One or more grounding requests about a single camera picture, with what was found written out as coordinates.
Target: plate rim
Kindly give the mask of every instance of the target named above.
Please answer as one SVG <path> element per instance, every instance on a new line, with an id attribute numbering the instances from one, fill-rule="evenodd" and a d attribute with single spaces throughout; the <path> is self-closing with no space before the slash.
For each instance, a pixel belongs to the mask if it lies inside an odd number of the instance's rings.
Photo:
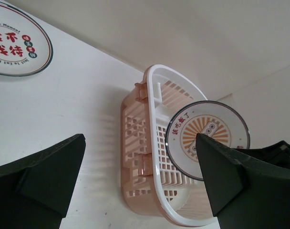
<path id="1" fill-rule="evenodd" d="M 50 63 L 52 62 L 52 59 L 53 59 L 53 56 L 54 56 L 54 49 L 53 49 L 53 45 L 52 45 L 52 42 L 51 42 L 51 39 L 50 37 L 48 36 L 48 34 L 46 33 L 46 31 L 42 28 L 42 26 L 37 22 L 35 21 L 31 16 L 27 15 L 25 12 L 19 10 L 18 8 L 8 4 L 8 3 L 5 3 L 5 2 L 1 2 L 0 1 L 0 5 L 3 5 L 3 6 L 6 6 L 6 7 L 9 7 L 9 8 L 12 8 L 13 10 L 16 10 L 18 11 L 19 13 L 23 14 L 24 16 L 26 16 L 29 20 L 31 20 L 32 22 L 34 22 L 41 30 L 42 32 L 44 33 L 44 35 L 46 36 L 47 40 L 48 40 L 48 44 L 50 45 L 51 47 L 51 54 L 50 54 L 50 58 L 49 60 L 47 61 L 47 63 L 40 69 L 32 72 L 32 73 L 26 73 L 26 74 L 6 74 L 6 73 L 0 73 L 0 75 L 4 75 L 4 76 L 10 76 L 10 77 L 23 77 L 23 76 L 31 76 L 31 75 L 35 75 L 35 74 L 38 74 L 40 72 L 42 72 L 43 70 L 45 70 L 49 65 Z"/>
<path id="2" fill-rule="evenodd" d="M 208 104 L 218 104 L 218 105 L 221 105 L 221 106 L 224 106 L 226 107 L 227 109 L 231 110 L 240 120 L 241 122 L 243 123 L 245 129 L 246 129 L 246 132 L 247 132 L 247 140 L 248 140 L 248 143 L 247 143 L 247 149 L 250 148 L 250 132 L 249 132 L 249 129 L 248 129 L 248 126 L 245 122 L 245 120 L 242 118 L 242 116 L 236 111 L 234 110 L 232 107 L 224 104 L 224 103 L 221 103 L 221 102 L 218 102 L 218 101 L 214 101 L 214 100 L 202 100 L 202 101 L 197 101 L 197 102 L 192 102 L 184 107 L 182 107 L 179 111 L 177 111 L 174 116 L 170 119 L 168 125 L 167 125 L 167 128 L 166 128 L 166 132 L 165 132 L 165 138 L 164 138 L 164 143 L 165 143 L 165 149 L 166 149 L 166 154 L 167 156 L 169 157 L 171 163 L 176 167 L 176 169 L 181 172 L 183 175 L 191 178 L 191 179 L 194 179 L 194 180 L 199 180 L 199 181 L 203 181 L 203 178 L 198 178 L 198 177 L 194 177 L 194 176 L 191 176 L 189 175 L 188 173 L 184 172 L 173 160 L 172 156 L 170 155 L 169 153 L 169 148 L 168 148 L 168 135 L 169 135 L 169 130 L 170 130 L 170 126 L 172 125 L 173 121 L 177 118 L 177 116 L 182 112 L 184 111 L 185 109 L 188 109 L 189 107 L 191 106 L 194 106 L 194 105 L 197 105 L 197 104 L 204 104 L 204 103 L 208 103 Z"/>

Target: round plate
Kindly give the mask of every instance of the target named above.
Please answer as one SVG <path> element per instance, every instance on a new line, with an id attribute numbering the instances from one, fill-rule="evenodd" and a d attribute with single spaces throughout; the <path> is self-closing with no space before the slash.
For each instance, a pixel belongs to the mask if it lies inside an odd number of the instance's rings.
<path id="1" fill-rule="evenodd" d="M 50 38 L 31 17 L 0 2 L 0 75 L 28 76 L 51 62 Z"/>
<path id="2" fill-rule="evenodd" d="M 231 107 L 200 101 L 178 111 L 166 130 L 166 151 L 174 166 L 186 176 L 203 180 L 196 152 L 197 133 L 206 134 L 231 148 L 249 149 L 245 121 Z"/>

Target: plate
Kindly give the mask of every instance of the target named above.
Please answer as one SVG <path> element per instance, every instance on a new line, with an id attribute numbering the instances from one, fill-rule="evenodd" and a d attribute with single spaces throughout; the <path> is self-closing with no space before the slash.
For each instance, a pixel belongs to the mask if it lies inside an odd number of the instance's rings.
<path id="1" fill-rule="evenodd" d="M 196 151 L 197 133 L 231 148 L 250 147 L 248 127 L 231 107 L 207 100 L 185 106 L 168 124 L 165 143 L 174 166 L 192 179 L 203 180 Z"/>
<path id="2" fill-rule="evenodd" d="M 34 75 L 52 57 L 52 43 L 43 28 L 19 9 L 0 2 L 0 75 Z"/>

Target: basket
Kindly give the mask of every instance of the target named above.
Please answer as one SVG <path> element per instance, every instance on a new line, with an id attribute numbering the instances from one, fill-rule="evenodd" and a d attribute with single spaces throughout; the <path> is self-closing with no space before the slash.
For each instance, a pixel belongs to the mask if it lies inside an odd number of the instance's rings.
<path id="1" fill-rule="evenodd" d="M 162 216 L 178 226 L 216 221 L 204 182 L 180 173 L 164 143 L 167 125 L 183 106 L 206 100 L 180 73 L 163 65 L 148 68 L 121 105 L 121 191 L 129 208 Z"/>

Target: orange sunburst design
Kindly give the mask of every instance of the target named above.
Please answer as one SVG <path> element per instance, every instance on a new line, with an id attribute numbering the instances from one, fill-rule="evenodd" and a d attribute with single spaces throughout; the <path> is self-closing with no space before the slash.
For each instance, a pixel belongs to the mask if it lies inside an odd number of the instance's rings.
<path id="1" fill-rule="evenodd" d="M 224 145 L 231 144 L 230 130 L 220 118 L 208 114 L 196 116 L 185 123 L 180 135 L 183 151 L 194 161 L 198 161 L 198 158 L 196 151 L 191 151 L 191 147 L 198 133 L 205 133 Z"/>

